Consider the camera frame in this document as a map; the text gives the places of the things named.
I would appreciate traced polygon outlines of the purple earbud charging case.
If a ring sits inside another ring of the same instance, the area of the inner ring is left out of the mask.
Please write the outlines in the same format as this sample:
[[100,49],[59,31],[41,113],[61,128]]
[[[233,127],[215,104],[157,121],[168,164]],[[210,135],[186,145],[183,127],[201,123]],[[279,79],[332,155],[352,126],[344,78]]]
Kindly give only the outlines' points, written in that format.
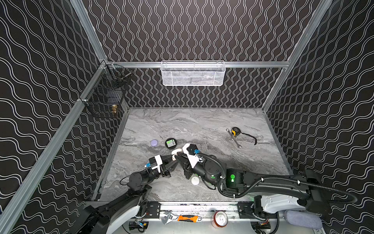
[[156,147],[158,145],[158,140],[153,139],[151,140],[151,147]]

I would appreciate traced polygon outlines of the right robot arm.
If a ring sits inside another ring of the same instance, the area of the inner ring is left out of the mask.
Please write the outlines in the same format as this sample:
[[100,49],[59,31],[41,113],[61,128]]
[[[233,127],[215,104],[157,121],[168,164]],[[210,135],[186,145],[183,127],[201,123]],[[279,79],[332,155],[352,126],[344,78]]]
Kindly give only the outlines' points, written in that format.
[[214,190],[230,199],[255,193],[253,211],[275,214],[284,210],[306,210],[315,214],[331,212],[333,204],[353,204],[357,197],[349,192],[322,185],[311,170],[303,175],[264,175],[227,168],[213,155],[195,150],[193,155],[178,152],[186,178],[197,175]]

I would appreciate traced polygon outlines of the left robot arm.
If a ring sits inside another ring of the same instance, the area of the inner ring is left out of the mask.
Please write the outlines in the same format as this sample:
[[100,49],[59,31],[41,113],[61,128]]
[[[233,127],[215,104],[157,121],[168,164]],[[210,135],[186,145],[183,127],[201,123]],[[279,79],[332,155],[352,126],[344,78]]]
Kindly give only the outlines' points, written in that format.
[[144,170],[129,175],[128,190],[123,195],[96,208],[85,207],[68,233],[112,234],[129,219],[145,216],[150,183],[161,176],[170,177],[177,164],[176,154],[150,158]]

